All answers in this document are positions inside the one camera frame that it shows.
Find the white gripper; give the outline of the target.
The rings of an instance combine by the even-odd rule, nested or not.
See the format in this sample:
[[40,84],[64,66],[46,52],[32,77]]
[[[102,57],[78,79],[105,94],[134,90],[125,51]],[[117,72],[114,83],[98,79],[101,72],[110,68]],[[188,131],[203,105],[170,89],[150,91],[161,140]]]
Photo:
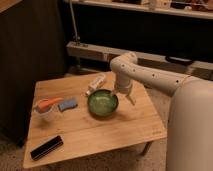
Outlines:
[[136,104],[135,98],[130,94],[132,91],[133,83],[132,80],[122,74],[115,75],[115,91],[110,92],[110,97],[116,96],[116,92],[121,94],[126,94],[126,98],[130,101],[130,103],[134,106]]

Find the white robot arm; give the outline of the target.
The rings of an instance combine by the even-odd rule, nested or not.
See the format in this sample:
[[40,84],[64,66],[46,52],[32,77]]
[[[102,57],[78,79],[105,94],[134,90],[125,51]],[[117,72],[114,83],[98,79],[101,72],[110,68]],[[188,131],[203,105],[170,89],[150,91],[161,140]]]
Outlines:
[[143,67],[133,52],[110,61],[114,91],[125,95],[138,81],[171,97],[166,171],[213,171],[213,81]]

